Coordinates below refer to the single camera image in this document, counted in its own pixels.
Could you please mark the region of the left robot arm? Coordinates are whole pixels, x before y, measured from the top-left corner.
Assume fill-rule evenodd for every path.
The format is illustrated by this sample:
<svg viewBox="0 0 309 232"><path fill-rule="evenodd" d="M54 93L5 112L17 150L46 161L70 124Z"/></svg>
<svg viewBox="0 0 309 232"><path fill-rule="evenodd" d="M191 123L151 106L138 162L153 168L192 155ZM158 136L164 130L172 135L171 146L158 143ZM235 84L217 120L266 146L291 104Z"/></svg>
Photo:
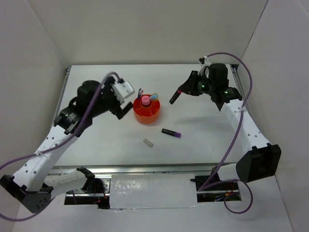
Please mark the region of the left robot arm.
<svg viewBox="0 0 309 232"><path fill-rule="evenodd" d="M34 214L62 193L76 189L85 193L93 191L95 175L85 167L56 177L49 177L49 171L92 125L93 118L109 111L122 119L133 104L129 102L124 108L121 105L134 92L129 82L116 81L112 76L103 84L94 80L83 82L77 89L77 96L56 116L49 134L34 155L13 175L4 175L0 179L1 186Z"/></svg>

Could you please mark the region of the beige eraser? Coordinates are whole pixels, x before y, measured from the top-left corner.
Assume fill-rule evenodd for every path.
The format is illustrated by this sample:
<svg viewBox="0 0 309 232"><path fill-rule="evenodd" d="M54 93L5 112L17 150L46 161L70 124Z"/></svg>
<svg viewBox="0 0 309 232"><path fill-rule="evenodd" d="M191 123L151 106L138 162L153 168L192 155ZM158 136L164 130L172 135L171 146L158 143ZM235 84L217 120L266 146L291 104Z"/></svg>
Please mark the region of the beige eraser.
<svg viewBox="0 0 309 232"><path fill-rule="evenodd" d="M153 145L154 145L151 141L149 141L149 140L146 139L146 138L143 140L143 142L144 142L145 144L147 144L149 147L153 147Z"/></svg>

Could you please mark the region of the red pen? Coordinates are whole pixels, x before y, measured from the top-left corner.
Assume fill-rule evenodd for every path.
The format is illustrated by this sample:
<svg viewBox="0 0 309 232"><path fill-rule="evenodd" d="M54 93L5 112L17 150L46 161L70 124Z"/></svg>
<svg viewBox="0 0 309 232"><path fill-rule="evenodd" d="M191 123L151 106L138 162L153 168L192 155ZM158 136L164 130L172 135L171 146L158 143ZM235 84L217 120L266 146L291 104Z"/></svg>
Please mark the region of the red pen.
<svg viewBox="0 0 309 232"><path fill-rule="evenodd" d="M136 109L139 109L140 107L140 101L141 101L142 96L143 96L143 89L142 89L140 98L139 99L138 97L136 98Z"/></svg>

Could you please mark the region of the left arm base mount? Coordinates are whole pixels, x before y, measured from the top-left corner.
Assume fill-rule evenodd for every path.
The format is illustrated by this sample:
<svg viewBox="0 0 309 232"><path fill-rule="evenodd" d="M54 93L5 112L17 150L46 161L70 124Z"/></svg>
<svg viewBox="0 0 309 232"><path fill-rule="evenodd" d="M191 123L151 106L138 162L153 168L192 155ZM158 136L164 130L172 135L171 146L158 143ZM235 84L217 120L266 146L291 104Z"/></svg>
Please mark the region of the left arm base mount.
<svg viewBox="0 0 309 232"><path fill-rule="evenodd" d="M66 193L64 205L96 205L98 209L110 209L111 178L97 177L85 167L76 169L86 177L82 188Z"/></svg>

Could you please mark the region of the blue clear highlighter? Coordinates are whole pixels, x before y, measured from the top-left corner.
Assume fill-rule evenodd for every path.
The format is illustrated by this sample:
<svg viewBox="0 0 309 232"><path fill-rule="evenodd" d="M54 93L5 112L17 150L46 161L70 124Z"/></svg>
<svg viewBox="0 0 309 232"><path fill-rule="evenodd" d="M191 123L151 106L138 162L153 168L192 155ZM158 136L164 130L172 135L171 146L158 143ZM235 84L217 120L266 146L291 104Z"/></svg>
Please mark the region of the blue clear highlighter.
<svg viewBox="0 0 309 232"><path fill-rule="evenodd" d="M157 101L158 100L158 96L153 96L153 97L150 96L150 100Z"/></svg>

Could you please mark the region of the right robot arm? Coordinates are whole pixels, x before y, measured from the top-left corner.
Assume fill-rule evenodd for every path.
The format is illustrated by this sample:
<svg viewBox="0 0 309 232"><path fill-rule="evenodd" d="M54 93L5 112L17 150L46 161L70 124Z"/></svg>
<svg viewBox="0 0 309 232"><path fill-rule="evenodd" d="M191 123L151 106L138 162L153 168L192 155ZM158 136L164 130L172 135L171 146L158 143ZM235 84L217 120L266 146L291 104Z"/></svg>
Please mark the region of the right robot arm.
<svg viewBox="0 0 309 232"><path fill-rule="evenodd" d="M238 162L224 164L221 161L212 170L210 179L213 188L222 189L228 180L249 183L275 175L281 148L271 144L261 133L238 90L229 86L226 65L216 63L204 66L199 72L191 71L169 102L173 103L182 93L190 96L209 95L235 130L232 141L239 140L242 147L243 156Z"/></svg>

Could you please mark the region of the purple black highlighter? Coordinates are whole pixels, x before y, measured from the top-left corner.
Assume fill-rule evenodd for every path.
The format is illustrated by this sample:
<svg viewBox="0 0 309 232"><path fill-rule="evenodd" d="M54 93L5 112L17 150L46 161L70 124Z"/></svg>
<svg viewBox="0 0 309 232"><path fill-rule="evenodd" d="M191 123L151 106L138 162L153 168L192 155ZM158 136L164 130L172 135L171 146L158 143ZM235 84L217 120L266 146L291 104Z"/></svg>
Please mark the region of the purple black highlighter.
<svg viewBox="0 0 309 232"><path fill-rule="evenodd" d="M168 129L162 129L161 132L162 132L163 134L167 134L167 135L169 135L169 136L181 138L181 133L176 132L176 131L172 131L172 130L168 130Z"/></svg>

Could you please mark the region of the pink black highlighter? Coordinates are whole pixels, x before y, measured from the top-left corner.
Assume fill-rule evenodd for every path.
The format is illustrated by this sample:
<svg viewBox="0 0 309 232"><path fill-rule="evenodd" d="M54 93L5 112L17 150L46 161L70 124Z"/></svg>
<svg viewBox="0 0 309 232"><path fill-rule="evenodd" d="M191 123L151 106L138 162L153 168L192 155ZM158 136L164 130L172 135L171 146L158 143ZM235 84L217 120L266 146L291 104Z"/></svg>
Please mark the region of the pink black highlighter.
<svg viewBox="0 0 309 232"><path fill-rule="evenodd" d="M179 98L179 96L181 95L181 91L176 90L175 93L173 94L173 96L171 97L171 99L169 100L170 104L174 104L175 101Z"/></svg>

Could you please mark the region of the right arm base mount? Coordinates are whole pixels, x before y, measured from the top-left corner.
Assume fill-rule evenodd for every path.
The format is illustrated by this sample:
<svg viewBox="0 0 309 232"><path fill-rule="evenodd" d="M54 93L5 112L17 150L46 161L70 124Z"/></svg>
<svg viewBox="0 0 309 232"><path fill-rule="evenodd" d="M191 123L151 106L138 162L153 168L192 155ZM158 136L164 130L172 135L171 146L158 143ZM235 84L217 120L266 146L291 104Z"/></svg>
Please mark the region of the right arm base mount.
<svg viewBox="0 0 309 232"><path fill-rule="evenodd" d="M241 200L239 187L236 182L218 184L203 191L198 191L208 178L209 175L196 175L190 179L191 182L195 183L198 203L223 202L225 197L228 197L227 201Z"/></svg>

